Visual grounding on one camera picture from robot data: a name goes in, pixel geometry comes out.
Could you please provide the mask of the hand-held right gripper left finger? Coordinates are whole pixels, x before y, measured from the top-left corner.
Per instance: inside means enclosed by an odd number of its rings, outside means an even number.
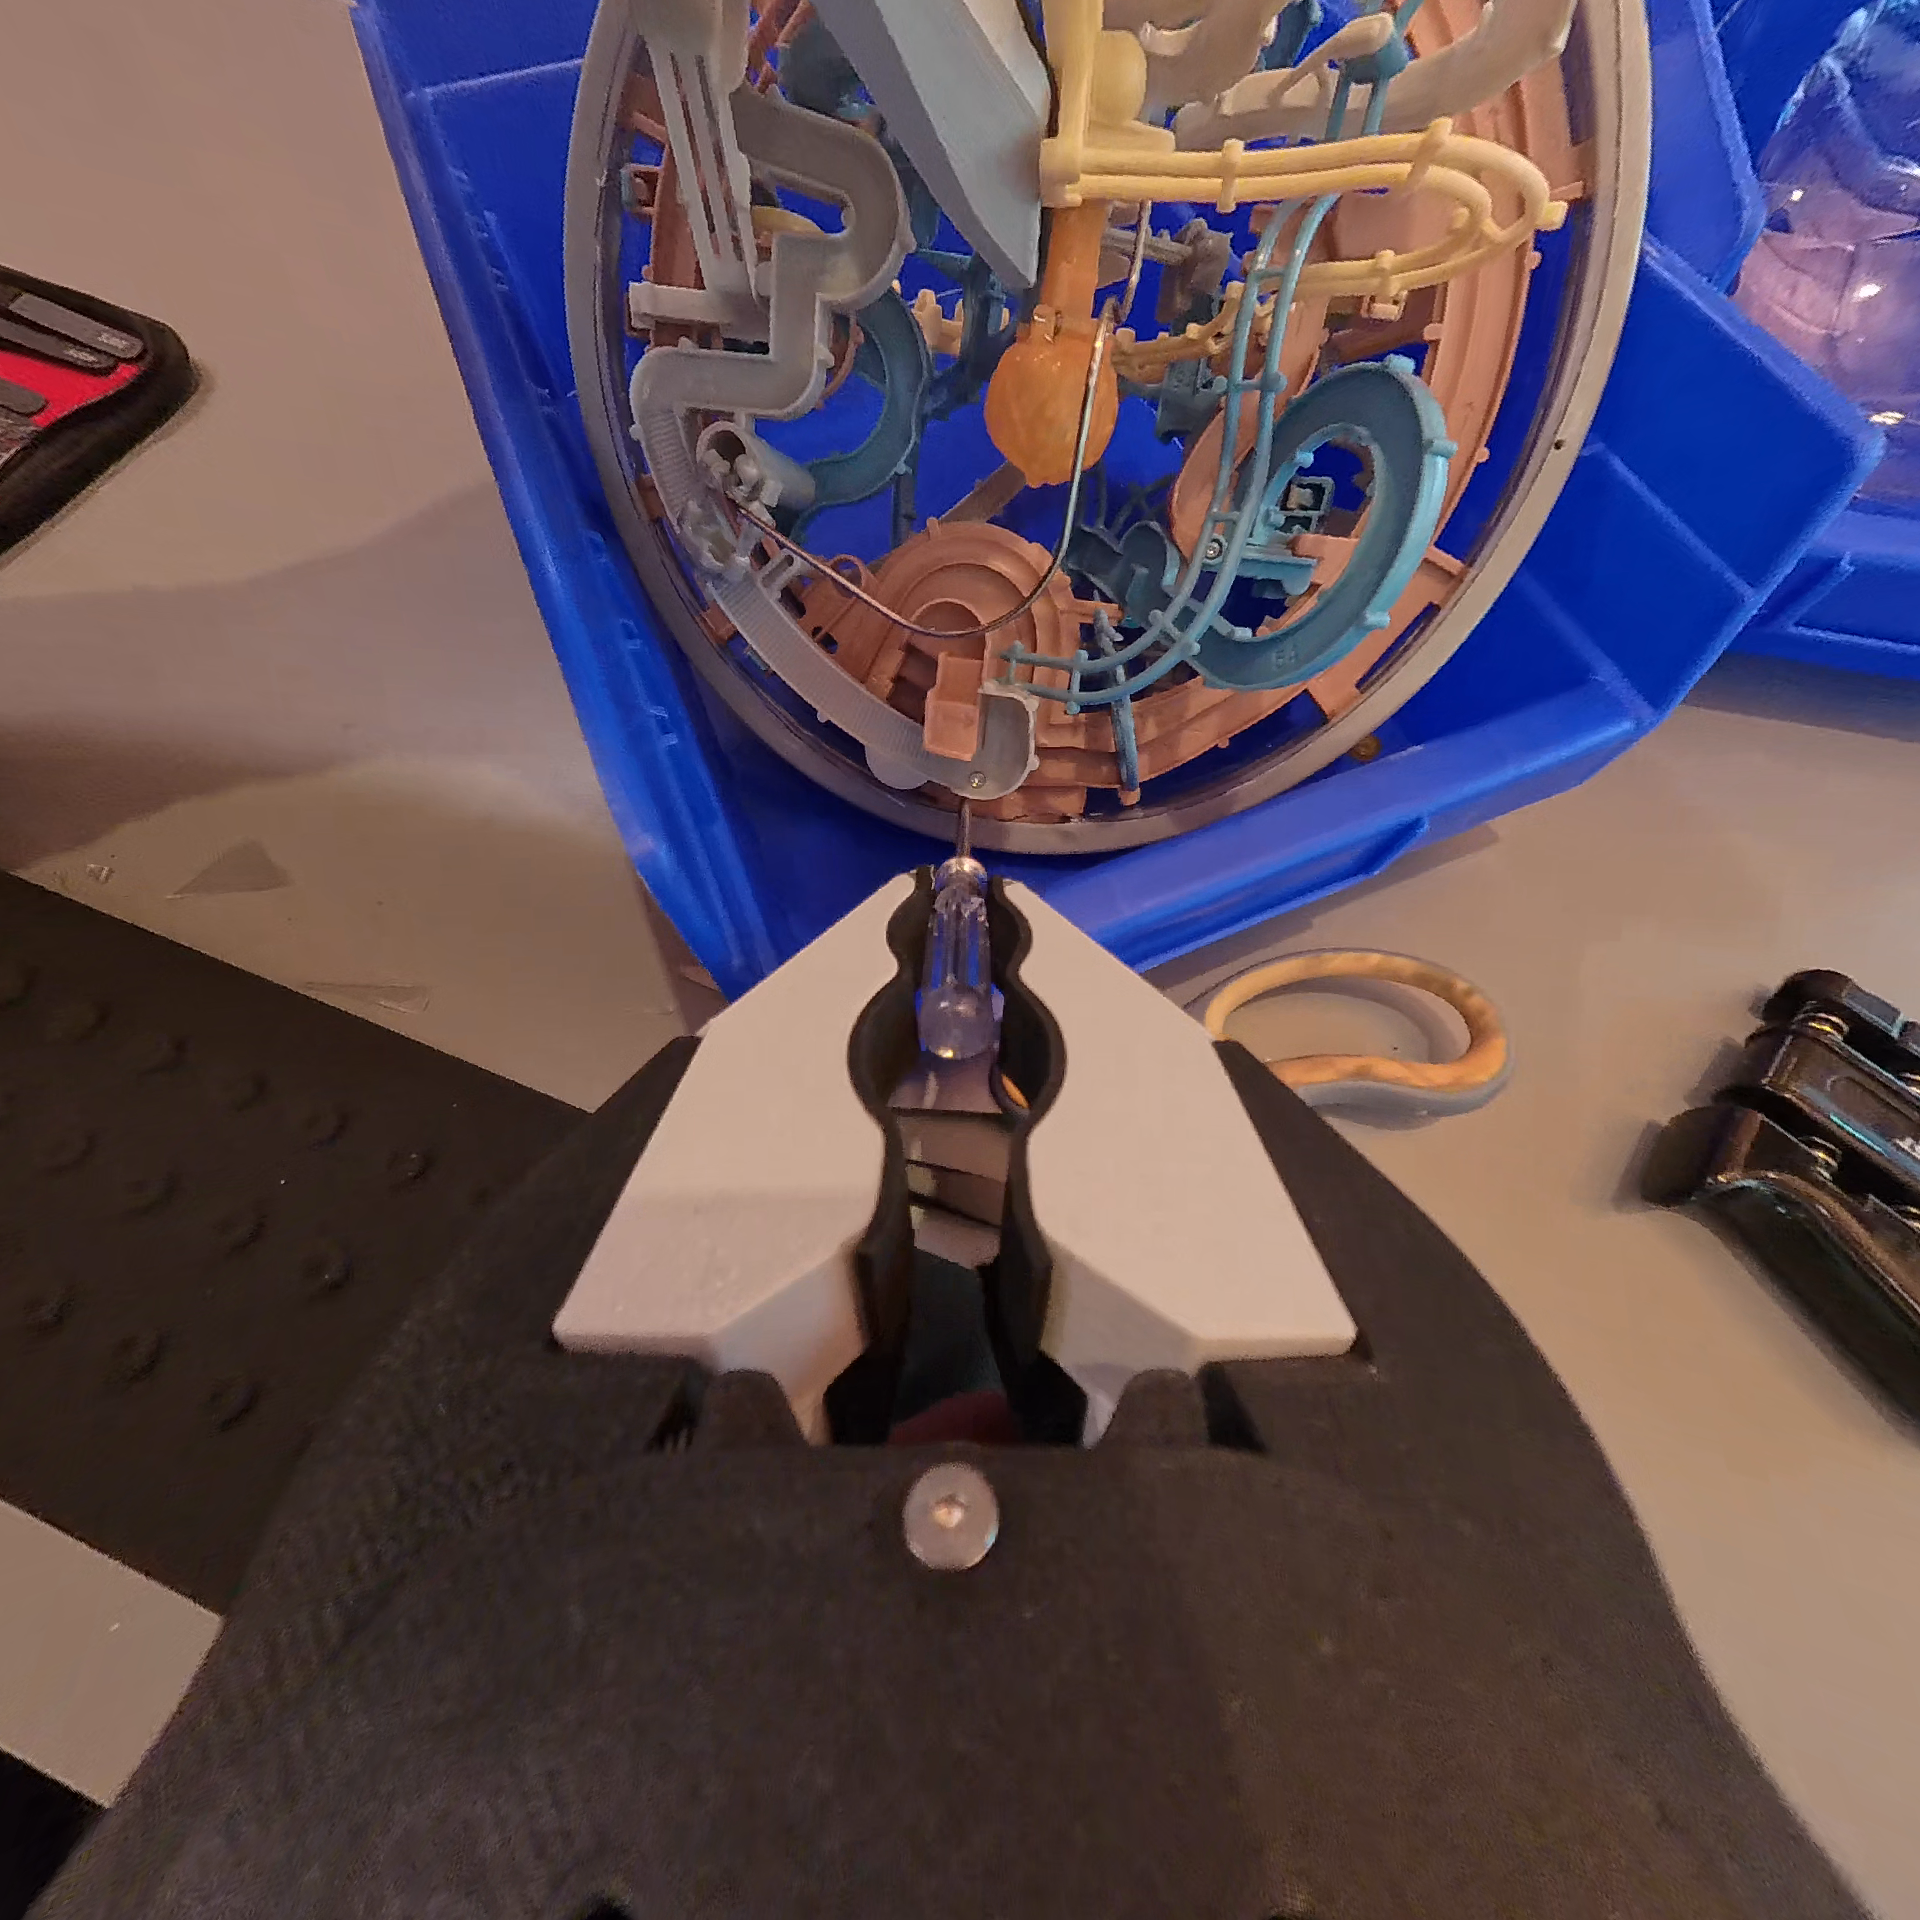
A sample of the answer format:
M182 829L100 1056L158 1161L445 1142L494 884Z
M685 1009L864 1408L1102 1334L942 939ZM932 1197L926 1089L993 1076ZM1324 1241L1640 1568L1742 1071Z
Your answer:
M892 877L708 1022L553 1321L574 1352L652 1352L780 1380L808 1439L864 1350L853 1249L883 1140L848 1067L897 975Z

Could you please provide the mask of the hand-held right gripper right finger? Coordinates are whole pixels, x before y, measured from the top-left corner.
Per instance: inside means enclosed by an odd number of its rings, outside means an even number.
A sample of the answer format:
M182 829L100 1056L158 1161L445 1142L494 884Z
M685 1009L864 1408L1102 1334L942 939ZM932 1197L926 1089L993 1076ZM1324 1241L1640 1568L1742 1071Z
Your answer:
M1022 1424L1093 1445L1142 1373L1348 1356L1352 1309L1204 1028L1018 879L993 888L1016 1112L990 1271Z

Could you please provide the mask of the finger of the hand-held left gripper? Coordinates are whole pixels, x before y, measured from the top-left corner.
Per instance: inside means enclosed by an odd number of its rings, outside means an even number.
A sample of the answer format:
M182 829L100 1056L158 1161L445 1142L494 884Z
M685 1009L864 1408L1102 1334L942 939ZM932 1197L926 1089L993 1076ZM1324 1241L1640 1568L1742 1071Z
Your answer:
M947 217L1004 285L1030 288L1052 83L1019 3L817 9Z

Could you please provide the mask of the clear handled screwdriver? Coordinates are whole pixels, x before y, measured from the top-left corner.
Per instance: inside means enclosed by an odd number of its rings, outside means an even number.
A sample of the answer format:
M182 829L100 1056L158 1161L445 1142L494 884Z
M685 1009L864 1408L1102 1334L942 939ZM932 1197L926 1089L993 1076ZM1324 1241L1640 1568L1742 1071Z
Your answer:
M917 1022L921 1049L942 1062L969 1062L996 1046L990 879L972 849L966 801L958 808L953 848L932 872Z

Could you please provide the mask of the colourful plastic maze ball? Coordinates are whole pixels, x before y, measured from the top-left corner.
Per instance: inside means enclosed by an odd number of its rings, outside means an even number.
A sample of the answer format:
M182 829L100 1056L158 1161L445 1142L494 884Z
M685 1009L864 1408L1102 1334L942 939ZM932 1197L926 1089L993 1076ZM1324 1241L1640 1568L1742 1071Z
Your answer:
M616 527L776 755L996 853L1329 771L1464 647L1616 358L1643 5L1019 5L1040 277L818 5L598 5L566 344Z

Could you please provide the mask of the blue plastic bin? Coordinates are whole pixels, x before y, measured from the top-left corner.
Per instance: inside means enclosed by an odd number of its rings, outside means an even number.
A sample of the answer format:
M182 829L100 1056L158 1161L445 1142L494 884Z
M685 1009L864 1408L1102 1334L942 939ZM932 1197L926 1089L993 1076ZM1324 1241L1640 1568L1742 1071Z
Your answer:
M1758 183L1763 151L1781 126L1788 103L1859 5L1866 3L1714 7L1722 59L1732 83ZM1813 539L1788 582L1747 625L1742 647L1749 653L1913 681L1917 502L1916 513L1886 511L1862 495L1861 485L1856 499Z
M592 5L356 5L355 33L592 767L630 861L736 997L928 841L722 716L620 549L563 316L563 174ZM1692 691L1856 495L1876 432L1652 233L1570 477L1382 755L1154 848L1012 857L1133 968L1572 788Z

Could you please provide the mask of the black perforated mat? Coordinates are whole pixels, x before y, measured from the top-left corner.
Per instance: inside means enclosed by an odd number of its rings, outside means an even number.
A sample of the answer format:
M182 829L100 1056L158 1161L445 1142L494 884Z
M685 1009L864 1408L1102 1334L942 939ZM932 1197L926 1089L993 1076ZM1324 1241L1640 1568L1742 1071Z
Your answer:
M313 1433L580 1109L4 877L4 1499L230 1607Z

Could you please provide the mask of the clear plastic dome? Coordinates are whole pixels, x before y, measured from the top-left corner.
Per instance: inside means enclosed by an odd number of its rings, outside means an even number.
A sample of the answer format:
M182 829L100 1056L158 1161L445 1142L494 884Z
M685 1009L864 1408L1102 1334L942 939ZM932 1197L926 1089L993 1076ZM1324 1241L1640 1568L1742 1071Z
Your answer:
M1917 5L1859 5L1760 158L1742 311L1883 435L1862 499L1917 502Z

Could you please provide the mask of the red tweezers case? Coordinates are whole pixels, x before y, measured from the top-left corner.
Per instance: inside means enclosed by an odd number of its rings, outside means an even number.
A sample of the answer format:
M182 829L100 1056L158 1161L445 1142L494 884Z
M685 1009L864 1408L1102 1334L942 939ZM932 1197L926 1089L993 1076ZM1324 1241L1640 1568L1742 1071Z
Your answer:
M170 425L200 384L171 326L4 268L3 550Z

